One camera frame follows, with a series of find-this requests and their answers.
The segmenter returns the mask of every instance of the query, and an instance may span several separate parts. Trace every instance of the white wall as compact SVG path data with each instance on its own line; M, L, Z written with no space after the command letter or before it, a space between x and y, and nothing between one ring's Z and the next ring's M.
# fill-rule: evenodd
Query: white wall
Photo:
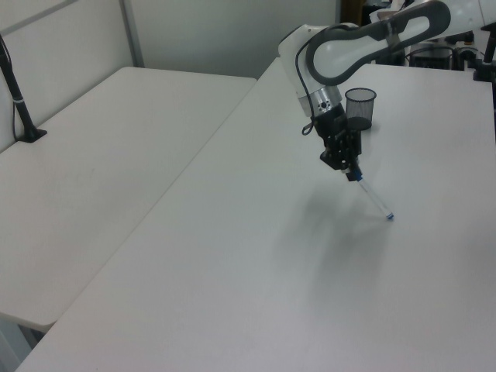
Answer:
M37 126L132 65L119 0L78 0L4 39ZM0 74L0 151L13 143L11 116L12 98Z
M0 27L4 30L18 22L36 16L64 0L0 0Z
M145 67L259 78L281 39L336 21L336 0L126 0Z

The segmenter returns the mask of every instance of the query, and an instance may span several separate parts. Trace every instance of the white table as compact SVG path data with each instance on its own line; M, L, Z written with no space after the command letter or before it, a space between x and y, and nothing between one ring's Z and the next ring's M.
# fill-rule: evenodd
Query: white table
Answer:
M124 68L0 155L0 317L46 330L255 80Z
M356 86L394 222L301 136L276 60L19 372L494 371L491 86L386 66Z

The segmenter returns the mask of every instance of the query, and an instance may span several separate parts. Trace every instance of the black mesh pen holder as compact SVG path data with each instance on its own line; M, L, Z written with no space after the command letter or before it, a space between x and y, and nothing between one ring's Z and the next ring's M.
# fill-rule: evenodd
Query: black mesh pen holder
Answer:
M353 130L366 130L372 126L372 114L377 93L368 88L350 89L345 94L346 116Z

